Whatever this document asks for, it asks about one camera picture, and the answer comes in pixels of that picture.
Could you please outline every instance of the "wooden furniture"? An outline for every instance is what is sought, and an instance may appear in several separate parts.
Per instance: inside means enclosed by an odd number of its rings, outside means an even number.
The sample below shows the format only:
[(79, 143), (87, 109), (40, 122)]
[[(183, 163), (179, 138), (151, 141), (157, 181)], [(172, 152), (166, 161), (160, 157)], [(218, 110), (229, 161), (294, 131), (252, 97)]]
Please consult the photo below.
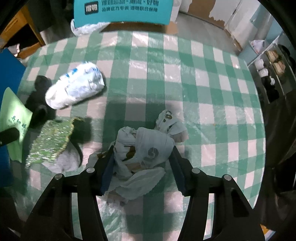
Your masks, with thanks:
[(25, 5), (21, 8), (20, 11), (17, 12), (17, 14), (13, 17), (13, 19), (9, 22), (4, 31), (1, 33), (0, 38), (4, 40), (4, 43), (0, 46), (0, 48), (3, 48), (5, 44), (26, 24), (29, 25), (38, 42), (19, 52), (18, 57), (24, 59), (36, 52), (39, 47), (44, 46), (45, 43), (40, 33), (36, 30), (28, 8)]

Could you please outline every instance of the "plastic table cover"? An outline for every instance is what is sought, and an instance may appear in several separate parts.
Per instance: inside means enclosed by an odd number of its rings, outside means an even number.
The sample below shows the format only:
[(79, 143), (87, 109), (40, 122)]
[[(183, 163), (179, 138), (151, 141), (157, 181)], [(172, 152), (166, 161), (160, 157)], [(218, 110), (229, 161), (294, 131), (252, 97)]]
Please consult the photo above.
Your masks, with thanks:
[[(178, 150), (208, 175), (230, 174), (253, 207), (265, 163), (265, 131), (258, 94), (246, 63), (211, 46), (177, 36), (147, 32), (93, 32), (63, 39), (32, 55), (18, 96), (25, 101), (37, 75), (55, 83), (81, 61), (97, 64), (106, 88), (95, 98), (57, 111), (58, 119), (84, 118), (71, 140), (88, 156), (106, 150), (124, 126), (154, 128), (159, 113), (168, 109), (188, 129), (189, 139)], [(41, 164), (24, 169), (12, 162), (15, 176), (10, 191), (18, 213), (26, 219), (53, 178)], [(171, 167), (148, 194), (117, 206), (99, 197), (98, 205), (109, 240), (177, 240), (189, 198), (177, 190)], [(81, 238), (77, 196), (73, 195), (75, 236)], [(205, 238), (213, 221), (209, 200)]]

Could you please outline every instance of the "gray cloth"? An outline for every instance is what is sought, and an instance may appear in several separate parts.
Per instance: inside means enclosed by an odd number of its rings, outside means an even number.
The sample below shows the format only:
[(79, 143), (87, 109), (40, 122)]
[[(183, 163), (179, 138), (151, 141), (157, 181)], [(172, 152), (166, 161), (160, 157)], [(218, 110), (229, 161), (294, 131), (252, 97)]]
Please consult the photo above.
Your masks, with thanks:
[(69, 142), (55, 162), (45, 161), (42, 165), (54, 173), (75, 171), (80, 165), (80, 156), (75, 146)]

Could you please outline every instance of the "shoe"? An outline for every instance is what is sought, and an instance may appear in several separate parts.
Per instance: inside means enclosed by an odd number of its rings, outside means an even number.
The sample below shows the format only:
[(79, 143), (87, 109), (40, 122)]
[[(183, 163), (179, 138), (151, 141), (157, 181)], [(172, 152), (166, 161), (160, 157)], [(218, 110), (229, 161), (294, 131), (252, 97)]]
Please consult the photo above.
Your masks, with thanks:
[(274, 69), (276, 71), (276, 74), (278, 76), (281, 76), (281, 75), (283, 75), (285, 73), (286, 66), (285, 66), (285, 64), (284, 64), (283, 61), (279, 61), (277, 63), (273, 63), (272, 65), (273, 65), (273, 67), (274, 67)]
[(278, 53), (275, 50), (266, 51), (266, 55), (272, 63), (274, 63), (279, 57)]

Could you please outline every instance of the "black logo on box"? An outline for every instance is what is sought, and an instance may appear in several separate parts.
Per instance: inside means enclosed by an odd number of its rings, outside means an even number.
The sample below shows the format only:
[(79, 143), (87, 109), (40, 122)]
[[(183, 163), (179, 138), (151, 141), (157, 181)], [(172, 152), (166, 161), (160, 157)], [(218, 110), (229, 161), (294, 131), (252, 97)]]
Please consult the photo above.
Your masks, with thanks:
[(89, 2), (84, 4), (85, 15), (99, 12), (99, 2)]

